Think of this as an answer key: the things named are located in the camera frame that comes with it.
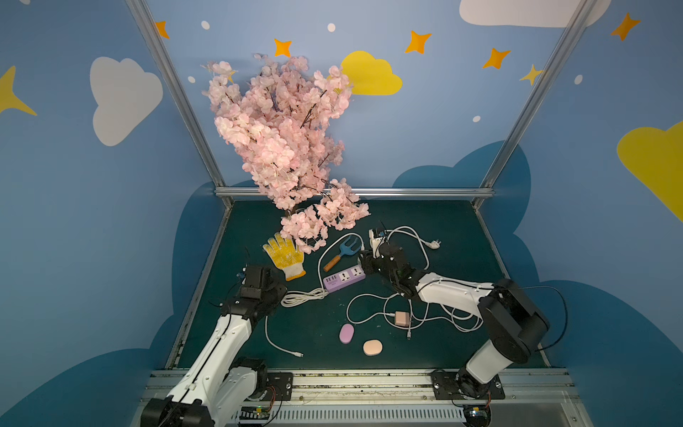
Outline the purple earbud case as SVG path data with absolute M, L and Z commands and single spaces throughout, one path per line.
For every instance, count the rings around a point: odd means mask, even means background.
M 349 344 L 354 336 L 354 325 L 347 323 L 344 324 L 341 327 L 340 334 L 339 334 L 339 340 L 342 344 Z

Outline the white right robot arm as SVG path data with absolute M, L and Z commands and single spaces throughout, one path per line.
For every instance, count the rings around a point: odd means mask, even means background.
M 478 283 L 448 278 L 411 266 L 401 247 L 384 242 L 359 253 L 366 273 L 380 274 L 409 301 L 438 304 L 473 316 L 487 341 L 459 370 L 456 382 L 471 398 L 482 396 L 512 364 L 525 364 L 550 329 L 550 322 L 517 283 Z

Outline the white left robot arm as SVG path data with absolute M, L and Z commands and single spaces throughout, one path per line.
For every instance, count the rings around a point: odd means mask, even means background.
M 286 292 L 271 268 L 245 267 L 238 293 L 222 304 L 204 349 L 165 398 L 147 403 L 140 425 L 226 426 L 245 400 L 263 395 L 268 386 L 265 362 L 238 353 Z

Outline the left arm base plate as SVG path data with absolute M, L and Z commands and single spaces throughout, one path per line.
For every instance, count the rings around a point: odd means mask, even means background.
M 293 394 L 292 372 L 268 372 L 266 382 L 258 385 L 254 398 L 259 401 L 290 401 Z

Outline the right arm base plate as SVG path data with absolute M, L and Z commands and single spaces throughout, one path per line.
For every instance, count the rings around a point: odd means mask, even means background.
M 429 373 L 436 400 L 504 400 L 505 392 L 499 375 L 480 384 L 463 369 L 446 371 L 438 368 Z

